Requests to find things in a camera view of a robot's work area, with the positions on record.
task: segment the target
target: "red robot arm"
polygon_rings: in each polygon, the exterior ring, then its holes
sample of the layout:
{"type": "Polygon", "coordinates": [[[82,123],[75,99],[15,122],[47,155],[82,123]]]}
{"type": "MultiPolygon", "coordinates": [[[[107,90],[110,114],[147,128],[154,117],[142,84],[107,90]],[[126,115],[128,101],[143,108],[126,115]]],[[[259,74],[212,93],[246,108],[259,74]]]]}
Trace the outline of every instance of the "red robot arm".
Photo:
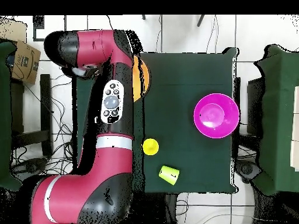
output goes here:
{"type": "Polygon", "coordinates": [[[90,69],[108,61],[113,72],[99,92],[100,131],[91,169],[84,175],[41,178],[32,192],[31,224],[116,224],[128,214],[131,201],[130,43],[122,30],[58,31],[46,37],[44,49],[59,66],[90,69]]]}

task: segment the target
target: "black cable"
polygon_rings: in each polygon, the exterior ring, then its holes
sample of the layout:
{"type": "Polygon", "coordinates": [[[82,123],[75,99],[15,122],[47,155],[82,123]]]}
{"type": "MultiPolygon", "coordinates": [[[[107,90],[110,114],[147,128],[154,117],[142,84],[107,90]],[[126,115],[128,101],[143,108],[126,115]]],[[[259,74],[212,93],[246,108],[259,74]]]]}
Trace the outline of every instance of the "black cable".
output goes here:
{"type": "Polygon", "coordinates": [[[24,146],[24,147],[22,147],[22,148],[25,148],[25,151],[22,153],[22,154],[20,154],[19,155],[19,157],[17,158],[17,161],[18,161],[18,163],[20,163],[20,157],[22,156],[22,155],[24,155],[26,152],[27,152],[27,148],[24,146]]]}
{"type": "Polygon", "coordinates": [[[112,25],[111,25],[111,20],[110,20],[110,17],[109,17],[109,15],[106,15],[107,17],[108,17],[108,19],[109,19],[109,24],[110,24],[110,27],[111,27],[111,29],[112,30],[114,30],[113,28],[112,28],[112,25]]]}
{"type": "MultiPolygon", "coordinates": [[[[35,96],[35,98],[37,98],[38,99],[38,101],[41,103],[41,104],[43,104],[44,105],[44,103],[31,91],[31,93],[35,96]]],[[[72,131],[68,128],[68,126],[66,125],[66,124],[64,124],[63,122],[62,122],[62,117],[63,117],[63,115],[64,115],[64,113],[65,113],[65,107],[64,107],[64,105],[59,101],[59,100],[56,100],[55,98],[53,98],[53,97],[51,97],[53,100],[55,100],[55,101],[57,101],[60,105],[62,105],[62,107],[63,107],[63,111],[61,112],[61,110],[60,110],[60,108],[59,108],[59,106],[52,100],[52,102],[57,106],[57,108],[58,108],[58,110],[59,110],[59,112],[60,112],[60,121],[58,122],[57,121],[57,119],[55,118],[55,116],[53,115],[53,111],[50,111],[45,105],[44,105],[44,107],[50,112],[50,114],[53,116],[53,118],[55,119],[55,121],[56,121],[56,123],[58,124],[58,126],[60,127],[60,129],[59,129],[59,132],[58,132],[58,134],[57,134],[57,137],[56,137],[56,139],[55,139],[55,141],[58,139],[58,135],[60,134],[60,132],[63,132],[63,133],[65,133],[65,134],[70,134],[70,135],[72,135],[72,131]]],[[[65,170],[62,168],[63,167],[63,165],[64,165],[64,162],[72,162],[72,152],[70,151],[70,149],[69,149],[69,146],[71,146],[71,142],[65,142],[64,141],[64,137],[63,137],[63,135],[62,135],[62,140],[63,140],[63,144],[61,144],[61,145],[59,145],[58,147],[56,147],[56,149],[55,149],[55,151],[52,153],[52,155],[51,155],[51,157],[48,157],[48,159],[50,160],[51,158],[52,158],[52,156],[61,148],[61,147],[64,147],[64,157],[62,158],[62,159],[59,159],[57,162],[52,162],[52,163],[48,163],[47,165],[51,165],[51,164],[56,164],[56,165],[58,165],[59,164],[59,162],[61,162],[62,164],[61,164],[61,172],[60,173],[62,173],[62,172],[65,172],[65,170]]],[[[15,168],[15,167],[19,167],[19,166],[23,166],[22,165],[22,163],[20,162],[20,160],[23,160],[23,161],[25,161],[24,159],[21,159],[20,157],[22,156],[22,155],[24,155],[26,152],[27,152],[27,147],[23,147],[23,148],[25,148],[25,151],[22,153],[22,154],[20,154],[19,155],[19,157],[16,157],[16,158],[14,158],[15,160],[16,160],[16,166],[14,166],[13,168],[15,168]]],[[[56,167],[56,165],[54,166],[54,167],[52,167],[50,170],[52,170],[52,171],[55,171],[55,172],[57,172],[56,170],[54,170],[54,169],[58,169],[58,168],[55,168],[56,167]]],[[[27,170],[22,170],[22,171],[14,171],[14,173],[23,173],[23,172],[26,172],[27,170]]]]}
{"type": "MultiPolygon", "coordinates": [[[[160,17],[159,17],[159,23],[160,23],[160,25],[161,25],[161,16],[162,16],[162,15],[160,15],[160,17]]],[[[157,49],[158,49],[158,40],[159,40],[159,35],[160,35],[161,31],[162,31],[162,27],[161,27],[161,30],[159,31],[159,33],[158,33],[158,37],[157,37],[157,42],[156,42],[156,52],[157,52],[157,49]]]]}
{"type": "Polygon", "coordinates": [[[53,89],[53,88],[55,88],[55,87],[57,87],[57,86],[67,85],[67,84],[70,84],[70,83],[72,83],[72,81],[70,81],[70,82],[68,82],[68,83],[63,83],[63,84],[57,84],[57,85],[51,87],[51,89],[53,89]]]}
{"type": "MultiPolygon", "coordinates": [[[[186,199],[186,203],[188,204],[188,198],[189,198],[189,192],[187,193],[187,199],[186,199]]],[[[187,211],[185,214],[185,220],[184,220],[184,224],[186,223],[186,219],[187,219],[187,211]]]]}
{"type": "Polygon", "coordinates": [[[189,209],[189,204],[188,204],[187,201],[181,199],[181,200],[177,200],[177,203],[180,202],[180,201],[183,201],[183,202],[186,203],[186,211],[184,211],[183,213],[180,213],[180,214],[176,214],[176,216],[184,215],[185,213],[187,213],[187,211],[188,211],[188,209],[189,209]]]}
{"type": "Polygon", "coordinates": [[[62,76],[65,76],[65,75],[63,74],[63,75],[60,75],[60,76],[56,77],[55,79],[53,79],[53,78],[50,78],[50,79],[51,80],[57,80],[59,77],[62,77],[62,76]]]}
{"type": "Polygon", "coordinates": [[[209,40],[208,40],[208,45],[210,44],[210,40],[211,40],[212,35],[213,35],[214,26],[215,26],[215,19],[216,19],[216,15],[215,15],[215,17],[214,17],[214,24],[213,24],[213,27],[212,27],[211,36],[210,36],[210,38],[209,38],[209,40]]]}
{"type": "Polygon", "coordinates": [[[219,24],[218,24],[218,19],[217,15],[216,16],[216,23],[217,23],[217,35],[216,35],[216,41],[215,41],[215,53],[217,53],[217,41],[218,41],[218,35],[219,35],[219,24]]]}

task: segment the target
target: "table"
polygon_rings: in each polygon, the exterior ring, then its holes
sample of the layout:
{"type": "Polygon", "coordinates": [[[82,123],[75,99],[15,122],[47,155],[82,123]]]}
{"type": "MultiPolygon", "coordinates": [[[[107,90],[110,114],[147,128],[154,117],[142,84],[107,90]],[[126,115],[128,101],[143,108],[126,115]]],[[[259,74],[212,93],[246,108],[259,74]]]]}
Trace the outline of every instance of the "table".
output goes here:
{"type": "Polygon", "coordinates": [[[299,54],[269,45],[262,60],[255,62],[263,72],[263,137],[258,165],[263,172],[253,183],[265,195],[279,191],[299,192],[299,172],[290,166],[293,129],[294,88],[299,86],[299,54]]]}
{"type": "MultiPolygon", "coordinates": [[[[151,77],[147,95],[134,103],[133,191],[146,193],[234,193],[230,183],[231,137],[210,139],[193,124],[197,102],[209,93],[232,96],[232,60],[223,54],[143,53],[151,77]],[[155,138],[159,152],[146,156],[144,138],[155,138]],[[174,186],[158,177],[162,165],[180,170],[174,186]]],[[[77,80],[78,136],[82,135],[93,81],[77,80]]],[[[82,142],[78,140],[78,154],[82,142]]]]}

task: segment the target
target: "control buttons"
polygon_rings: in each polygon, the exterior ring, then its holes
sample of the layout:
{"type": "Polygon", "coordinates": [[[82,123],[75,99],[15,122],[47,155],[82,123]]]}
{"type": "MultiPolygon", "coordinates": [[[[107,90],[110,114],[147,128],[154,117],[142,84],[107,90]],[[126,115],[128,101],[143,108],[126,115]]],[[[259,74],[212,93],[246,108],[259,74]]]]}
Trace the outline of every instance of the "control buttons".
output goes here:
{"type": "Polygon", "coordinates": [[[108,96],[104,100],[104,106],[107,109],[115,109],[116,107],[119,106],[119,99],[116,96],[108,96]]]}
{"type": "Polygon", "coordinates": [[[111,115],[115,117],[115,116],[118,115],[118,113],[119,113],[119,112],[118,112],[117,110],[113,110],[113,111],[111,112],[111,115]]]}
{"type": "Polygon", "coordinates": [[[103,114],[105,117],[107,117],[110,113],[109,113],[109,111],[105,110],[103,114]]]}

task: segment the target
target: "magenta bowl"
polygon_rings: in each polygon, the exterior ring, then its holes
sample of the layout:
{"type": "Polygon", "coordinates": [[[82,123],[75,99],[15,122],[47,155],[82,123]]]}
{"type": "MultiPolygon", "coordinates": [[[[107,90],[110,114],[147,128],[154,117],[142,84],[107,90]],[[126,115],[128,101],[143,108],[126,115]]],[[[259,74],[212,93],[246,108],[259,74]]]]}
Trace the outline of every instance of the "magenta bowl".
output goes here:
{"type": "Polygon", "coordinates": [[[234,100],[222,93],[203,97],[194,109],[196,128],[209,138],[231,134],[239,123],[239,108],[234,100]]]}

